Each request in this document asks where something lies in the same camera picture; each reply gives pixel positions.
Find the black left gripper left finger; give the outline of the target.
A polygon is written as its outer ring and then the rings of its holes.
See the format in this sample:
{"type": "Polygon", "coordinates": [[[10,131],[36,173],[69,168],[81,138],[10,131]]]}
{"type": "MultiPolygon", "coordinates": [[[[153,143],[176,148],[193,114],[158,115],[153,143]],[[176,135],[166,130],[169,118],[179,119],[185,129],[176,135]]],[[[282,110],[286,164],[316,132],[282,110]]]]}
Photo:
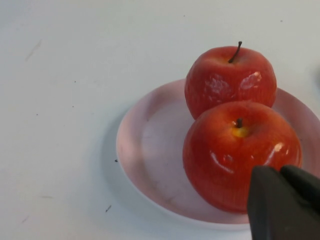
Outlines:
{"type": "Polygon", "coordinates": [[[312,206],[277,171],[253,168],[247,214],[254,240],[318,240],[320,206],[312,206]]]}

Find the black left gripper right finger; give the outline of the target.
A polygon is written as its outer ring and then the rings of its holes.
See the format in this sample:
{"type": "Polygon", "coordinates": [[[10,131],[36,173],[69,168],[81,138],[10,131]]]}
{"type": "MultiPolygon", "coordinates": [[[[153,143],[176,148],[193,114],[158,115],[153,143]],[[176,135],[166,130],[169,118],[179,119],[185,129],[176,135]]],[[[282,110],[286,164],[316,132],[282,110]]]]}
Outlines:
{"type": "Polygon", "coordinates": [[[293,165],[285,165],[280,174],[313,207],[320,206],[320,179],[293,165]]]}

